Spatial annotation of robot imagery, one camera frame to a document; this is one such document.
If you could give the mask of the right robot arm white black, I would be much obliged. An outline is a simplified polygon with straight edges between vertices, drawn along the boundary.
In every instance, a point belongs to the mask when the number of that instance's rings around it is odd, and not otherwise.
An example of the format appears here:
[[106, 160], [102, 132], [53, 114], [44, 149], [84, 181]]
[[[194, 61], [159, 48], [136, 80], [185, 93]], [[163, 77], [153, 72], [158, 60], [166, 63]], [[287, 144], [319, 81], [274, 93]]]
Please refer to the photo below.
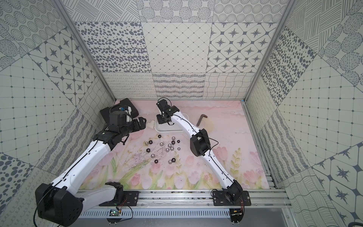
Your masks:
[[205, 160], [217, 177], [228, 204], [239, 203], [243, 200], [243, 188], [223, 167], [215, 156], [210, 141], [212, 140], [205, 129], [199, 129], [187, 120], [176, 106], [168, 103], [169, 99], [162, 97], [157, 101], [159, 124], [175, 124], [189, 136], [191, 152]]

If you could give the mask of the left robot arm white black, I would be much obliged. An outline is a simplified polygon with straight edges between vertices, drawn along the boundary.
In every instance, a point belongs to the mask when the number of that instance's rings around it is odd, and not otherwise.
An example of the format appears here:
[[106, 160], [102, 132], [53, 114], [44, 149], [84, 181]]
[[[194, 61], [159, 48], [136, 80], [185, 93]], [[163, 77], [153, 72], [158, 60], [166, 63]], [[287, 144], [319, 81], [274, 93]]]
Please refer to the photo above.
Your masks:
[[107, 182], [88, 193], [78, 193], [80, 186], [97, 164], [110, 154], [118, 143], [125, 144], [129, 135], [146, 128], [146, 119], [139, 117], [129, 123], [109, 125], [96, 134], [83, 154], [59, 177], [41, 184], [35, 192], [36, 209], [33, 216], [60, 226], [72, 225], [85, 211], [101, 205], [118, 207], [125, 203], [123, 185]]

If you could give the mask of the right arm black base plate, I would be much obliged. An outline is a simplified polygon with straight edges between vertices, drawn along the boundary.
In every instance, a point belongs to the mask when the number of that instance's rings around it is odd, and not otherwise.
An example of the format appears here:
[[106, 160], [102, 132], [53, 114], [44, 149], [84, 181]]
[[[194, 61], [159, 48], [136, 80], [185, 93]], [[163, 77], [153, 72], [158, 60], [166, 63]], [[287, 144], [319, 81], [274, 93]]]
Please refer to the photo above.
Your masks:
[[251, 206], [251, 199], [248, 191], [242, 191], [242, 194], [237, 197], [232, 197], [224, 191], [213, 189], [210, 192], [214, 206]]

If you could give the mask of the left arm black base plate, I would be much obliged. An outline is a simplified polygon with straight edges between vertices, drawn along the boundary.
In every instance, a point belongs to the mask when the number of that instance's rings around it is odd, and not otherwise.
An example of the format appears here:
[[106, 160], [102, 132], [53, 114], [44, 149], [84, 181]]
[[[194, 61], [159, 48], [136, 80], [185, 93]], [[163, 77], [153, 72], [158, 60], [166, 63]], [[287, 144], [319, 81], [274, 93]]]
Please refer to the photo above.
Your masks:
[[137, 206], [139, 199], [139, 191], [119, 191], [111, 201], [106, 201], [99, 204], [100, 207], [106, 206]]

